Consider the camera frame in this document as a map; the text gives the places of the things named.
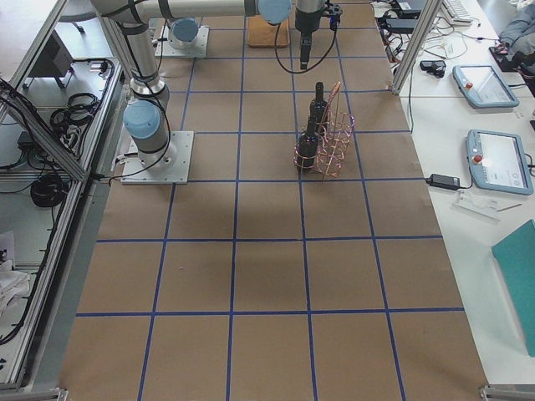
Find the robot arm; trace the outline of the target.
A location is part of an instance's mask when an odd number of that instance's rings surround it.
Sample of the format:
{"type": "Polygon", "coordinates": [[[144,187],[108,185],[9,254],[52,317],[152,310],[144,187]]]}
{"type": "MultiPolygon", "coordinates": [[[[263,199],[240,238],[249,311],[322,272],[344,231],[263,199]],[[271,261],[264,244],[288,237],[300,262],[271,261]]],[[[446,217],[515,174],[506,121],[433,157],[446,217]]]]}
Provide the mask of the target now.
{"type": "Polygon", "coordinates": [[[119,29],[127,50],[133,78],[130,87],[139,98],[159,101],[168,89],[161,80],[148,33],[152,18],[181,20],[196,17],[261,16],[272,26],[280,27],[295,10],[295,28],[300,32],[300,70],[289,74],[305,74],[316,66],[308,64],[313,33],[320,20],[327,18],[329,28],[337,32],[342,8],[330,1],[93,1],[100,17],[112,21],[119,29]]]}
{"type": "Polygon", "coordinates": [[[172,48],[191,47],[199,33],[199,23],[195,18],[177,18],[169,22],[168,41],[172,48]]]}

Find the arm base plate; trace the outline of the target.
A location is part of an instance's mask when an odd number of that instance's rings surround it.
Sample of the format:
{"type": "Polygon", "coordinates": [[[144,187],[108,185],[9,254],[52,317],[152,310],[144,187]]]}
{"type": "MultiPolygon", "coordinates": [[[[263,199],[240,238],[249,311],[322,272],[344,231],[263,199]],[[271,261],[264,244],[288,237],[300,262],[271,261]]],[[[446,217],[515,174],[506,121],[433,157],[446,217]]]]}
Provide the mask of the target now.
{"type": "Polygon", "coordinates": [[[124,185],[186,184],[193,142],[193,131],[172,131],[166,152],[146,154],[139,152],[131,140],[129,152],[135,155],[126,159],[120,182],[124,185]]]}
{"type": "Polygon", "coordinates": [[[162,58],[205,58],[208,45],[209,27],[200,26],[197,35],[189,42],[181,41],[164,26],[155,36],[158,39],[155,56],[162,58]]]}

